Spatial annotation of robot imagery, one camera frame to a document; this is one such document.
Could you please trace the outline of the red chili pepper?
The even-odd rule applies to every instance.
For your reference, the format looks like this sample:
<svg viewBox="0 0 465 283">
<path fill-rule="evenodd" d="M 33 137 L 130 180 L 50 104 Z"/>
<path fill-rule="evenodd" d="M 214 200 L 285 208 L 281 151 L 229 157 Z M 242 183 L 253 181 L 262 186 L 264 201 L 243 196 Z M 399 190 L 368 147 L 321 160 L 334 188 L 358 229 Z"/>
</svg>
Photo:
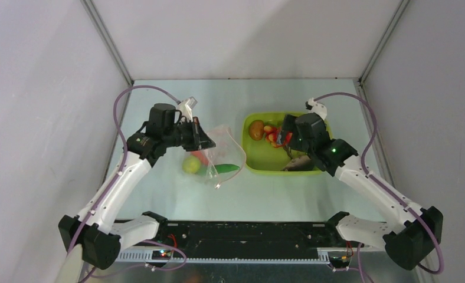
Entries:
<svg viewBox="0 0 465 283">
<path fill-rule="evenodd" d="M 203 153 L 203 151 L 194 151 L 194 152 L 191 152 L 191 155 L 196 157 L 201 162 L 201 164 L 203 164 L 204 166 L 209 165 L 209 160 L 206 157 L 206 155 Z"/>
</svg>

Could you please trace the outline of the clear zip top bag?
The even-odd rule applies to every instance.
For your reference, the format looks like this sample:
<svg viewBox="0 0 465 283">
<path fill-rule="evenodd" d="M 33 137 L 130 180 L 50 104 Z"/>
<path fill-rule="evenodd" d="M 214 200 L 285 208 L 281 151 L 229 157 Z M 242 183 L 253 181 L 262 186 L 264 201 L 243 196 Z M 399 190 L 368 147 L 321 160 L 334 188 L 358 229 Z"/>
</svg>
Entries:
<svg viewBox="0 0 465 283">
<path fill-rule="evenodd" d="M 203 151 L 209 160 L 209 165 L 217 164 L 235 164 L 240 167 L 239 171 L 217 174 L 215 176 L 199 176 L 197 174 L 184 174 L 192 178 L 195 182 L 219 189 L 225 182 L 234 178 L 244 168 L 246 163 L 246 154 L 243 148 L 235 141 L 232 131 L 228 125 L 222 124 L 207 132 L 207 135 L 216 143 L 216 147 Z M 184 155 L 184 158 L 191 156 L 191 152 Z"/>
</svg>

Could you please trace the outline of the green pear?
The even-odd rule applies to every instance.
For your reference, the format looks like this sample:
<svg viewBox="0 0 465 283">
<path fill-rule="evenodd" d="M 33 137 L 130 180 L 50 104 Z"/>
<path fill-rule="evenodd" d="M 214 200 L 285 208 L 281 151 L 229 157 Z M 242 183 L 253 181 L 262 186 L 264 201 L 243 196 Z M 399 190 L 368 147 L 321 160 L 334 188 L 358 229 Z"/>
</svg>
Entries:
<svg viewBox="0 0 465 283">
<path fill-rule="evenodd" d="M 195 156 L 188 156 L 182 162 L 182 170 L 188 174 L 197 174 L 201 168 L 201 161 Z"/>
</svg>

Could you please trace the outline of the green cucumber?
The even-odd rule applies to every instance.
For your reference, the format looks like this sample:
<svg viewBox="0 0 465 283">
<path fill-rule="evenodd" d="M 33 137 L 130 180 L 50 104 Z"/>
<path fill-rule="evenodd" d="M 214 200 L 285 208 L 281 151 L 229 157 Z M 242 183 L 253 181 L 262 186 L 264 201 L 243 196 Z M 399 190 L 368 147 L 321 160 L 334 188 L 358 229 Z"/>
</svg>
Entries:
<svg viewBox="0 0 465 283">
<path fill-rule="evenodd" d="M 215 176 L 217 174 L 239 171 L 240 167 L 235 164 L 217 164 L 212 166 L 201 166 L 196 172 L 199 176 Z"/>
</svg>

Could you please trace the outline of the green plastic bin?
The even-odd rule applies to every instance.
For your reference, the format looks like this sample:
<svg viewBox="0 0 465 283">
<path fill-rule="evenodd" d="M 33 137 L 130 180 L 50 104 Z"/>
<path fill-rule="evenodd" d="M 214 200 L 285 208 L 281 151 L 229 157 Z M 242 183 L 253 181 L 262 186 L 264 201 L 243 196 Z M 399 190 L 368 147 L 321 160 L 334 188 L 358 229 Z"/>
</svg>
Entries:
<svg viewBox="0 0 465 283">
<path fill-rule="evenodd" d="M 243 134 L 241 146 L 246 154 L 246 168 L 253 173 L 272 176 L 306 176 L 318 175 L 321 171 L 317 168 L 313 170 L 289 170 L 283 169 L 293 158 L 304 155 L 303 152 L 292 150 L 287 153 L 281 147 L 273 147 L 271 142 L 263 137 L 256 141 L 250 137 L 250 124 L 260 120 L 266 126 L 278 128 L 281 126 L 287 112 L 263 112 L 248 115 L 243 123 Z"/>
</svg>

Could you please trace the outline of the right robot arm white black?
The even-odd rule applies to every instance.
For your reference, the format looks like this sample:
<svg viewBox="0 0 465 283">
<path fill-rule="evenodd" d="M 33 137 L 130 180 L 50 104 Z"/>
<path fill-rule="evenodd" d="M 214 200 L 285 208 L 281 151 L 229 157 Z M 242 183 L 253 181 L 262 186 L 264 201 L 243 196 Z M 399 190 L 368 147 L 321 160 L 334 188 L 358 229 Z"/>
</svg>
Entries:
<svg viewBox="0 0 465 283">
<path fill-rule="evenodd" d="M 420 266 L 428 254 L 440 250 L 443 214 L 434 206 L 423 208 L 375 176 L 356 149 L 330 137 L 321 116 L 287 114 L 278 137 L 290 149 L 303 152 L 317 169 L 368 198 L 384 219 L 368 221 L 339 212 L 327 221 L 325 237 L 329 244 L 341 246 L 351 241 L 382 249 L 406 270 Z"/>
</svg>

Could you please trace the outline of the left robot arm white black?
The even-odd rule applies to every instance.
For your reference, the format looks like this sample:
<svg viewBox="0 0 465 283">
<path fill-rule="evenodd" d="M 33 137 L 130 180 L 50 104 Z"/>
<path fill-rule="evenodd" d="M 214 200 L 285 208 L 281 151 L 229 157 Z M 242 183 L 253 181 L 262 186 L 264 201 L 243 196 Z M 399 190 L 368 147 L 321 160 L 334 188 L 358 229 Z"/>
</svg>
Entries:
<svg viewBox="0 0 465 283">
<path fill-rule="evenodd" d="M 146 239 L 157 246 L 166 243 L 168 228 L 147 213 L 125 223 L 115 220 L 136 185 L 168 148 L 194 152 L 215 147 L 199 119 L 192 115 L 193 107 L 190 100 L 177 106 L 157 103 L 141 128 L 122 138 L 123 155 L 111 175 L 76 216 L 65 215 L 58 223 L 67 249 L 80 245 L 82 260 L 105 270 L 121 251 Z"/>
</svg>

